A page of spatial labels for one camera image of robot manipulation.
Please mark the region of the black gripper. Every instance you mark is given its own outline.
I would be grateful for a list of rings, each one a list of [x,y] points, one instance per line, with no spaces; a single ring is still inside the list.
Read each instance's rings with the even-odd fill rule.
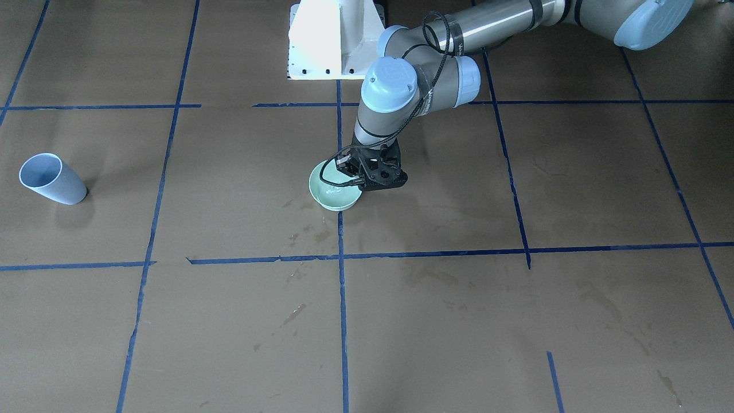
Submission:
[[[348,176],[347,186],[359,190],[388,190],[405,185],[408,175],[401,168],[398,141],[378,149],[351,148],[335,160],[338,172]]]

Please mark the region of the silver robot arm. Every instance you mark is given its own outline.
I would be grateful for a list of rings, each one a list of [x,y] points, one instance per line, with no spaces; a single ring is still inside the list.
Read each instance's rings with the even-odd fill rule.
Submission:
[[[575,24],[631,50],[650,49],[684,20],[692,1],[486,1],[444,15],[429,11],[414,29],[395,25],[378,37],[378,58],[360,89],[352,143],[328,161],[338,181],[367,192],[398,188],[399,134],[412,119],[477,97],[479,66],[470,54],[540,26]]]

